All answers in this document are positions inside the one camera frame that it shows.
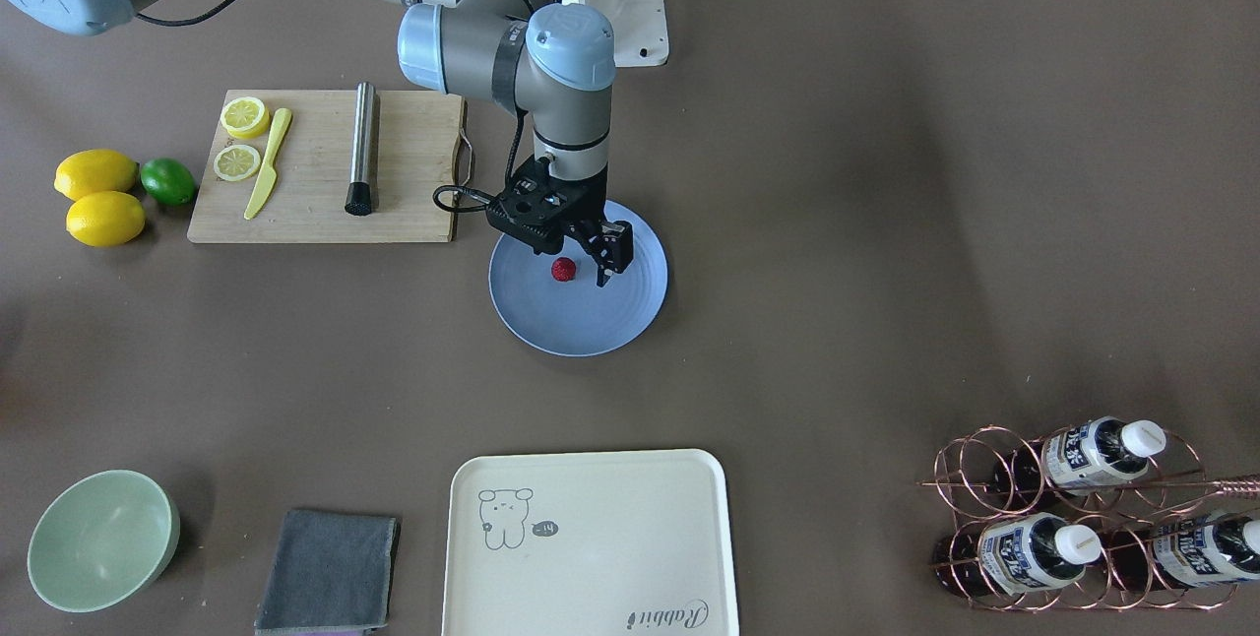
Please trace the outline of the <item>red strawberry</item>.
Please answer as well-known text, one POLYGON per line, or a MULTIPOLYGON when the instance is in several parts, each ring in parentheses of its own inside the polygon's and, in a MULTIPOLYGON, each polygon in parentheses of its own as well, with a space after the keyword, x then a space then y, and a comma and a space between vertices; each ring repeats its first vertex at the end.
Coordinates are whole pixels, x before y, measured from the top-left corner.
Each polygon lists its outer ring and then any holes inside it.
POLYGON ((568 258, 568 256, 557 256, 554 262, 551 264, 551 278, 559 283, 568 283, 577 277, 576 259, 568 258))

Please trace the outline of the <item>blue plate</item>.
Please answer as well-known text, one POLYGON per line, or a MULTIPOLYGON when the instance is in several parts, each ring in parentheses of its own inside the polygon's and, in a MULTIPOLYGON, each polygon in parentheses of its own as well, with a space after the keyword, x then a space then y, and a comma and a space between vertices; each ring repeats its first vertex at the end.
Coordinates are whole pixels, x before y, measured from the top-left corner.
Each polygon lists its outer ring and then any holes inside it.
POLYGON ((638 338, 656 319, 667 296, 667 254, 656 232, 643 217, 614 202, 604 204, 614 222, 630 222, 634 259, 604 287, 596 286, 596 264, 576 262, 568 283, 551 277, 553 256, 500 236, 491 249, 488 286, 491 304, 509 330, 532 348, 557 356, 598 356, 638 338))

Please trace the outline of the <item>wooden cutting board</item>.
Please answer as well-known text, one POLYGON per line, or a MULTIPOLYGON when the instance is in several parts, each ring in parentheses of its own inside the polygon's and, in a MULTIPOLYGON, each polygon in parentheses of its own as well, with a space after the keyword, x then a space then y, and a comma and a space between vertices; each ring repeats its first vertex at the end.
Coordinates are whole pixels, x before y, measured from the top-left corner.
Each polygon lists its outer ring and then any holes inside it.
POLYGON ((295 118, 278 151, 278 183, 253 220, 243 217, 253 183, 226 183, 205 166, 186 236, 194 244, 417 244, 454 241, 454 215, 431 200, 454 183, 467 105, 456 94, 381 89, 375 212, 344 212, 352 166, 354 89, 229 89, 224 101, 260 97, 295 118))

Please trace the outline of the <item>steel muddler black tip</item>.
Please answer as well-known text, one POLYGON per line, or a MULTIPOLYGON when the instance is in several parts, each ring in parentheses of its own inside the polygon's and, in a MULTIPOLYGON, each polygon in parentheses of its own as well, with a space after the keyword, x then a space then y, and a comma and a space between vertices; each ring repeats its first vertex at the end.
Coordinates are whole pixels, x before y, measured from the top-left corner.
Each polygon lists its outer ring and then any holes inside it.
POLYGON ((375 212, 378 132, 379 96, 374 84, 362 81, 355 89, 349 188, 344 204, 344 210, 352 217, 368 217, 375 212))

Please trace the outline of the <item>cream rabbit tray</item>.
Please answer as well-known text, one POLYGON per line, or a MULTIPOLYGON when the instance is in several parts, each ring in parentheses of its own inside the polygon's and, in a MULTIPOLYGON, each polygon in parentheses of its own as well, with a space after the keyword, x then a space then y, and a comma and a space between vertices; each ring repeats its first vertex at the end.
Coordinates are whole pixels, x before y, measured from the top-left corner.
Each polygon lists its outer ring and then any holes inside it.
POLYGON ((737 635, 724 468, 702 450, 469 460, 446 635, 737 635))

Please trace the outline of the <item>yellow plastic knife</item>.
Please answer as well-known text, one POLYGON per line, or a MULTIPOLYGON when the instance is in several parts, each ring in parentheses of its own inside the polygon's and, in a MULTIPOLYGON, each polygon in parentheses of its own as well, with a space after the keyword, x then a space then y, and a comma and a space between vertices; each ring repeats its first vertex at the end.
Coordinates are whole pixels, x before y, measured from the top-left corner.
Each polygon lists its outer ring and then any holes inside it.
POLYGON ((276 183, 278 183, 276 160, 278 160, 278 154, 284 146, 284 139, 286 139, 286 133, 289 132, 289 125, 292 123, 292 111, 287 107, 281 107, 276 110, 275 115, 272 115, 267 133, 265 156, 261 159, 260 169, 256 174, 256 183, 251 191, 248 204, 243 212, 244 220, 253 220, 257 218, 262 209, 265 209, 266 202, 270 200, 276 183))

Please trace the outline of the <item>lemon half slice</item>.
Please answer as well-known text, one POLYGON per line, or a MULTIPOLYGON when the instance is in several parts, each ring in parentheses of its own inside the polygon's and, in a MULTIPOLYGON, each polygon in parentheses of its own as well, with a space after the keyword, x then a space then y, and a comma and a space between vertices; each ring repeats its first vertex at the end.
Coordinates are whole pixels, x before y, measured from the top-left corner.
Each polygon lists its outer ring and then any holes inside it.
POLYGON ((238 183, 258 173, 261 164, 262 155, 257 149, 247 144, 232 144, 215 154, 212 169, 220 181, 238 183))
POLYGON ((251 141, 267 133, 271 125, 271 110, 260 97, 252 94, 239 96, 220 108, 220 128, 231 139, 238 141, 251 141))

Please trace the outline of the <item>green lime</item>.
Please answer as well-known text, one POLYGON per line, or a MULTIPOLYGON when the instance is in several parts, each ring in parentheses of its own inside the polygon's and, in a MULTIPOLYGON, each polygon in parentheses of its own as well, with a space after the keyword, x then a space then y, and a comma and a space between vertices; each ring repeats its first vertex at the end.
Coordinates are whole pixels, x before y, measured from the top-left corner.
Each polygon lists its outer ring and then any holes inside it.
POLYGON ((154 157, 139 166, 141 186, 155 202, 183 207, 193 202, 198 183, 190 170, 174 157, 154 157))

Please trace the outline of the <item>grey folded cloth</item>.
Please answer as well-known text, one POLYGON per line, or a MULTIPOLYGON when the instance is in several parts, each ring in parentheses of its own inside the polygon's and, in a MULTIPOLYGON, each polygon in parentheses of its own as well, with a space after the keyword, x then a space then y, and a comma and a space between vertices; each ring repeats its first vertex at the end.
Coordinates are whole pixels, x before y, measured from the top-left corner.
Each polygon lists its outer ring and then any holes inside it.
POLYGON ((387 626, 398 521, 291 509, 284 515, 257 635, 365 635, 387 626))

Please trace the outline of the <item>whole yellow lemon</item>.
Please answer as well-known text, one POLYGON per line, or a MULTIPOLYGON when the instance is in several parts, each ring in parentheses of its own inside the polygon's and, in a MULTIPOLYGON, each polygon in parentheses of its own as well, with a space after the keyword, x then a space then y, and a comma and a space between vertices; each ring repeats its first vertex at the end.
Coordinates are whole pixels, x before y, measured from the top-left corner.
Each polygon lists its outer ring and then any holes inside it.
POLYGON ((64 157, 53 186, 71 202, 98 191, 130 191, 139 183, 139 164, 113 149, 86 149, 64 157))
POLYGON ((69 207, 66 229, 81 244, 121 246, 140 236, 146 215, 139 198, 125 191, 94 191, 69 207))

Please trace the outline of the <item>dark drink bottle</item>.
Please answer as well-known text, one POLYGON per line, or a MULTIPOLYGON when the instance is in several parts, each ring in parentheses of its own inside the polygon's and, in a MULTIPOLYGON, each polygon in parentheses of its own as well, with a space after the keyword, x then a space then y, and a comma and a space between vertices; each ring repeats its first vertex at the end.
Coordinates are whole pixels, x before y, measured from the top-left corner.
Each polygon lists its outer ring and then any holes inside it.
POLYGON ((1004 496, 1013 510, 1047 510, 1137 482, 1166 447, 1168 434, 1155 421, 1095 417, 995 461, 987 492, 1004 496))
POLYGON ((1102 537, 1119 588, 1194 589, 1259 579, 1256 518, 1213 511, 1147 530, 1102 537))
POLYGON ((945 537, 931 563, 948 592, 989 599, 1063 589, 1100 559, 1102 539, 1090 526, 1034 513, 945 537))

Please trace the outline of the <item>green bowl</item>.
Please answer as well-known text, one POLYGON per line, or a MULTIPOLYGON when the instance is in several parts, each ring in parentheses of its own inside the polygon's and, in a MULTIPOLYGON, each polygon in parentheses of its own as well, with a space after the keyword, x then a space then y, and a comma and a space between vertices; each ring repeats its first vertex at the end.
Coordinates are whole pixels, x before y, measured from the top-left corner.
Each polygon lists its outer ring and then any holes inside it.
POLYGON ((156 480, 98 472, 64 489, 37 520, 29 582, 57 610, 105 610, 158 581, 179 537, 176 503, 156 480))

